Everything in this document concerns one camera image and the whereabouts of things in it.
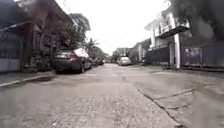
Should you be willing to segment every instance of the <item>car wheel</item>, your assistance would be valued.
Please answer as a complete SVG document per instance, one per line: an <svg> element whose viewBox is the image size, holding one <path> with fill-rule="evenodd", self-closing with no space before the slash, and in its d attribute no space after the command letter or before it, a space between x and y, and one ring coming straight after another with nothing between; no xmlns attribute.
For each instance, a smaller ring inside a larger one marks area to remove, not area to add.
<svg viewBox="0 0 224 128"><path fill-rule="evenodd" d="M90 67L89 67L89 69L92 69L93 68L93 66L92 66L92 64L90 65Z"/></svg>
<svg viewBox="0 0 224 128"><path fill-rule="evenodd" d="M85 67L84 67L84 63L82 63L79 69L79 73L84 73L84 72L85 72Z"/></svg>

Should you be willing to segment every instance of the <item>fence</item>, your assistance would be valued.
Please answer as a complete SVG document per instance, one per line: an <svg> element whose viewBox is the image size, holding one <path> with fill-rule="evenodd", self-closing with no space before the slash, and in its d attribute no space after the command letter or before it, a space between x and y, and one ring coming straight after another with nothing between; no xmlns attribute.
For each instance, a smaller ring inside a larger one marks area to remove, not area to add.
<svg viewBox="0 0 224 128"><path fill-rule="evenodd" d="M181 48L181 66L224 68L224 42L213 42L197 47Z"/></svg>
<svg viewBox="0 0 224 128"><path fill-rule="evenodd" d="M146 53L146 63L170 67L170 43L153 47Z"/></svg>
<svg viewBox="0 0 224 128"><path fill-rule="evenodd" d="M0 32L0 72L20 70L21 46L19 36Z"/></svg>

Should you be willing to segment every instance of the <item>sidewalk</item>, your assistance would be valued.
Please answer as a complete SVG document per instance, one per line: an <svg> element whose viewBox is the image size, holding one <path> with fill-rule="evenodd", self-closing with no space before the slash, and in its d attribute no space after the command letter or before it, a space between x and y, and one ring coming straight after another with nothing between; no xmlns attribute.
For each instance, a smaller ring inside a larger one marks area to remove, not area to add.
<svg viewBox="0 0 224 128"><path fill-rule="evenodd" d="M53 76L52 72L44 73L6 73L0 74L0 87L8 86L12 84L18 84L21 82L31 81L39 78Z"/></svg>

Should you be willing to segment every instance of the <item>parked car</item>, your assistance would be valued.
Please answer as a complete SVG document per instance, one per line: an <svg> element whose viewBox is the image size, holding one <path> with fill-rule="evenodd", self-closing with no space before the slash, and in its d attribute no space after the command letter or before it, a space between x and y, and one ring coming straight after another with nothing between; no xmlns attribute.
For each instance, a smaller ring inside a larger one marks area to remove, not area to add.
<svg viewBox="0 0 224 128"><path fill-rule="evenodd" d="M98 60L98 65L103 66L104 65L104 61L103 60Z"/></svg>
<svg viewBox="0 0 224 128"><path fill-rule="evenodd" d="M56 71L75 70L79 73L92 68L92 61L87 52L82 49L60 50L55 52L52 62Z"/></svg>
<svg viewBox="0 0 224 128"><path fill-rule="evenodd" d="M128 66L128 65L131 65L131 59L129 57L121 57L118 60L118 65L120 65L120 66Z"/></svg>

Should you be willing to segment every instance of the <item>balcony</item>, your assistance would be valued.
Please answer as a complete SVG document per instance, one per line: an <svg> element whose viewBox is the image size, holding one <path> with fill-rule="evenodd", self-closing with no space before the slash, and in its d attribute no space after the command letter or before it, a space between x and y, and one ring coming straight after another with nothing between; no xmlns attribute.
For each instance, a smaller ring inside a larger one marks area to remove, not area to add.
<svg viewBox="0 0 224 128"><path fill-rule="evenodd" d="M178 33L184 32L190 28L189 23L177 23L175 28L172 28L171 25L167 25L159 30L159 34L156 34L157 38L165 39L170 36L174 36Z"/></svg>

